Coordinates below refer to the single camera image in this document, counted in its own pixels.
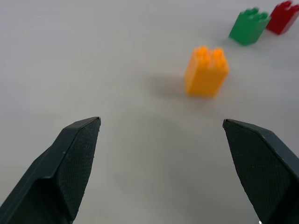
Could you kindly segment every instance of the textured gripper pad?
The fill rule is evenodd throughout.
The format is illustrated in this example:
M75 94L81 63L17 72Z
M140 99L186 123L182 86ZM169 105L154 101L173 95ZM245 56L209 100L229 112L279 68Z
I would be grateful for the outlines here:
M271 221L274 213L278 212L294 178L258 132L229 120L224 121L223 127L235 169L250 202L264 224L274 223Z
M95 120L79 131L56 173L56 183L71 220L76 218L92 170L98 122Z

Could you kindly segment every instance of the white table surface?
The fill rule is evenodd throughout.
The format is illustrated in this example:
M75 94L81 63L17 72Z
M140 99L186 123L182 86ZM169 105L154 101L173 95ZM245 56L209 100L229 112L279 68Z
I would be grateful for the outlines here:
M2 0L0 203L72 122L102 126L75 224L253 224L222 121L274 131L296 155L299 23L242 47L240 11L279 0ZM194 47L224 48L219 95L187 98Z

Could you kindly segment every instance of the lego brick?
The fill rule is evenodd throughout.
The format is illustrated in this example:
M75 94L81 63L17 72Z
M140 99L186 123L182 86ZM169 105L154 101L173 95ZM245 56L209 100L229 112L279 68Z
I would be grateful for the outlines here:
M277 5L271 13L271 19L266 29L280 35L289 30L299 16L299 5L292 6L292 1Z
M253 44L257 42L269 21L267 12L259 13L258 8L246 9L240 12L229 37L241 45Z
M222 49L209 50L206 46L194 49L185 73L187 95L214 97L228 70Z

